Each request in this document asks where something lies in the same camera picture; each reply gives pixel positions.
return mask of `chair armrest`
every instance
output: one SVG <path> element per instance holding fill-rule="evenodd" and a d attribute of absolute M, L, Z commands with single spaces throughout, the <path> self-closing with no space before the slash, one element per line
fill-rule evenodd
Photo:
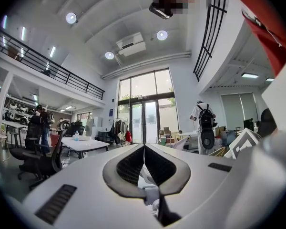
<path fill-rule="evenodd" d="M 39 150 L 41 151 L 41 153 L 43 154 L 43 156 L 46 156 L 46 153 L 44 151 L 44 149 L 42 149 L 42 147 L 48 147 L 47 145 L 43 145 L 43 144 L 35 144 L 36 147 L 39 147 Z"/>
<path fill-rule="evenodd" d="M 33 159 L 40 159 L 41 157 L 40 155 L 34 155 L 34 154 L 26 153 L 26 152 L 23 152 L 22 154 L 26 157 L 33 158 Z"/>

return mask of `person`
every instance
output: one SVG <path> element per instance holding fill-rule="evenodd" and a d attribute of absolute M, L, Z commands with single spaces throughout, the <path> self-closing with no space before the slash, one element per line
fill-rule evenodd
<path fill-rule="evenodd" d="M 46 145 L 46 147 L 41 147 L 42 152 L 44 151 L 46 154 L 51 154 L 49 144 L 48 144 L 50 124 L 48 123 L 47 112 L 44 111 L 44 109 L 42 108 L 40 104 L 37 105 L 36 111 L 39 113 L 39 116 L 41 117 L 41 124 L 43 125 L 42 134 L 41 134 L 41 144 Z"/>
<path fill-rule="evenodd" d="M 213 110 L 211 109 L 210 106 L 208 106 L 208 104 L 202 102 L 202 101 L 198 101 L 197 104 L 195 105 L 191 116 L 190 116 L 190 120 L 194 121 L 194 126 L 196 126 L 196 128 L 194 128 L 194 131 L 198 132 L 198 153 L 199 154 L 207 154 L 207 153 L 211 153 L 212 149 L 210 150 L 204 150 L 204 147 L 202 145 L 202 140 L 201 140 L 201 126 L 200 126 L 200 122 L 199 122 L 199 115 L 201 113 L 202 110 L 204 109 L 209 109 L 211 111 L 211 113 L 213 114 L 213 118 L 216 118 L 216 115 L 214 114 Z"/>
<path fill-rule="evenodd" d="M 178 7 L 194 0 L 157 0 L 160 7 Z M 280 15 L 267 0 L 241 0 L 243 16 L 252 33 L 261 42 L 275 76 L 286 63 L 286 27 Z"/>
<path fill-rule="evenodd" d="M 57 122 L 57 132 L 58 132 L 58 134 L 60 134 L 60 132 L 61 132 L 61 127 L 60 127 L 60 123 L 61 122 L 63 122 L 63 118 L 61 117 L 60 119 L 59 119 L 59 121 Z"/>

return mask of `water bottle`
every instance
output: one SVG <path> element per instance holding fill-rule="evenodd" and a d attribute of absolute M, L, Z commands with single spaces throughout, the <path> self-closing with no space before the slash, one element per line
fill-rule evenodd
<path fill-rule="evenodd" d="M 75 141 L 78 141 L 78 140 L 79 140 L 79 136 L 80 136 L 80 135 L 78 134 L 78 131 L 76 131 L 74 140 L 75 140 Z"/>

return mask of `backpack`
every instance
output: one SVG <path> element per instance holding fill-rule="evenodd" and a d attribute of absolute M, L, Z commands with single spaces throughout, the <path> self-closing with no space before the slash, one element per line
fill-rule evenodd
<path fill-rule="evenodd" d="M 47 112 L 47 123 L 48 124 L 54 124 L 55 119 L 54 119 L 54 115 L 52 112 L 48 111 Z"/>
<path fill-rule="evenodd" d="M 213 128 L 213 121 L 214 116 L 213 113 L 209 110 L 209 104 L 207 105 L 206 109 L 202 109 L 199 105 L 197 105 L 198 108 L 200 108 L 201 112 L 199 114 L 199 124 L 202 129 L 212 129 Z"/>

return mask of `white column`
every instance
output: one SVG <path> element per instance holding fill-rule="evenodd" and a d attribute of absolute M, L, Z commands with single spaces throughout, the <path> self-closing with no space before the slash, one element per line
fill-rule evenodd
<path fill-rule="evenodd" d="M 5 103 L 6 95 L 8 94 L 8 90 L 10 88 L 10 83 L 13 80 L 14 74 L 12 72 L 9 72 L 7 76 L 5 77 L 4 83 L 1 87 L 0 91 L 0 127 L 2 124 L 2 114 L 3 114 L 3 108 Z"/>

